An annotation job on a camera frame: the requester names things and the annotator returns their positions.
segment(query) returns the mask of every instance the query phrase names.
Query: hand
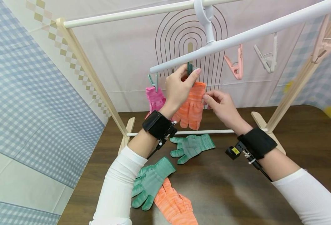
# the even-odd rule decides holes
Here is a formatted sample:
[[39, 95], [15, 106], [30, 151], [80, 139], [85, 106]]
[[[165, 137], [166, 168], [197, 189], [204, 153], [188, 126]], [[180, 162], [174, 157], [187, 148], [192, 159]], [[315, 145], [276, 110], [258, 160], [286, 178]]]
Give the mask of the hand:
[[239, 115], [228, 93], [213, 90], [206, 92], [203, 100], [203, 105], [208, 104], [208, 109], [212, 108], [225, 126], [234, 130], [237, 135], [246, 134], [252, 130], [252, 127]]
[[194, 70], [188, 78], [187, 64], [182, 65], [165, 79], [166, 85], [166, 102], [160, 109], [160, 113], [166, 118], [171, 119], [178, 111], [180, 106], [187, 100], [190, 89], [198, 79], [201, 69]]

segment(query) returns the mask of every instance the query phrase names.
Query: teal glove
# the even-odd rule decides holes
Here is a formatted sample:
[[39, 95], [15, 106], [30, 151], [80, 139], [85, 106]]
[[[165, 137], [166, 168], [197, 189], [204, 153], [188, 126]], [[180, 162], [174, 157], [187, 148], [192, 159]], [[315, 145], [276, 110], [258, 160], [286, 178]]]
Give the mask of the teal glove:
[[137, 197], [132, 202], [132, 207], [139, 208], [144, 203], [142, 210], [149, 210], [165, 178], [174, 172], [175, 168], [165, 157], [155, 165], [142, 168], [134, 182], [132, 197]]
[[188, 137], [173, 137], [171, 142], [177, 143], [177, 150], [171, 151], [170, 155], [180, 157], [177, 164], [181, 165], [186, 163], [189, 159], [199, 155], [202, 151], [215, 148], [214, 143], [208, 134], [201, 136], [189, 135]]

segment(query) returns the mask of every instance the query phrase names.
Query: yellow label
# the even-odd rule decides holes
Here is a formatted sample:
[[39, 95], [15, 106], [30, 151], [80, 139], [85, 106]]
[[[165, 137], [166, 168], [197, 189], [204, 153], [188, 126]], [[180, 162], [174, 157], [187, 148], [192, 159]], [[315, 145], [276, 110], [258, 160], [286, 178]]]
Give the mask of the yellow label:
[[238, 151], [238, 149], [236, 149], [235, 147], [232, 148], [232, 151], [235, 153], [235, 154], [239, 154], [240, 152]]

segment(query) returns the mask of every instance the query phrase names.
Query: white sleeve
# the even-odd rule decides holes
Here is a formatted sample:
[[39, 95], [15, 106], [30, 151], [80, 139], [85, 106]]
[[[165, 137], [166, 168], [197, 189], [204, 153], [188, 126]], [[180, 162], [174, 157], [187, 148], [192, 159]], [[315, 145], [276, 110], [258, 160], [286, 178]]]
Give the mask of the white sleeve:
[[304, 169], [272, 184], [305, 225], [331, 225], [331, 193]]
[[91, 225], [131, 225], [129, 219], [135, 177], [148, 160], [126, 146], [105, 175]]

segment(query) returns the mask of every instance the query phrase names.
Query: white bar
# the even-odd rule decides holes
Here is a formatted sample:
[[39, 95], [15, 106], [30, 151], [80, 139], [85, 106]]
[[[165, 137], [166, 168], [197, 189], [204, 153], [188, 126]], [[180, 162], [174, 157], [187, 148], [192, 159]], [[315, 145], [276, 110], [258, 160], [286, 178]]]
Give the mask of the white bar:
[[263, 24], [256, 28], [250, 29], [233, 37], [225, 40], [214, 41], [194, 52], [188, 53], [176, 59], [172, 59], [168, 62], [164, 62], [158, 66], [154, 66], [150, 69], [150, 73], [157, 73], [165, 69], [169, 69], [175, 66], [179, 66], [186, 62], [200, 59], [206, 55], [210, 55], [216, 52], [220, 52], [230, 47], [240, 45], [251, 40], [255, 40], [265, 35], [269, 35], [286, 29], [290, 26], [294, 26], [298, 23], [303, 23], [315, 17], [324, 16], [331, 13], [331, 0], [324, 0], [317, 4], [311, 5], [299, 11], [293, 12], [289, 15], [273, 20], [269, 23]]
[[[236, 2], [236, 1], [241, 1], [241, 0], [203, 0], [203, 6], [216, 5], [216, 4], [228, 3], [228, 2]], [[118, 20], [122, 20], [122, 19], [143, 17], [143, 16], [168, 13], [168, 12], [193, 9], [193, 8], [194, 8], [194, 0], [191, 0], [191, 1], [186, 1], [186, 2], [159, 5], [159, 6], [148, 7], [148, 8], [143, 8], [143, 9], [135, 9], [135, 10], [125, 11], [125, 12], [117, 12], [117, 13], [112, 13], [112, 14], [108, 14], [108, 15], [96, 16], [96, 17], [75, 19], [72, 21], [65, 21], [64, 26], [66, 28], [76, 28], [76, 27], [81, 27], [81, 26], [86, 26], [86, 25], [97, 24], [97, 23], [118, 21]]]
[[[233, 130], [190, 130], [190, 131], [178, 131], [175, 135], [184, 135], [184, 134], [204, 134], [204, 133], [234, 133]], [[138, 133], [127, 133], [128, 137], [137, 135]]]

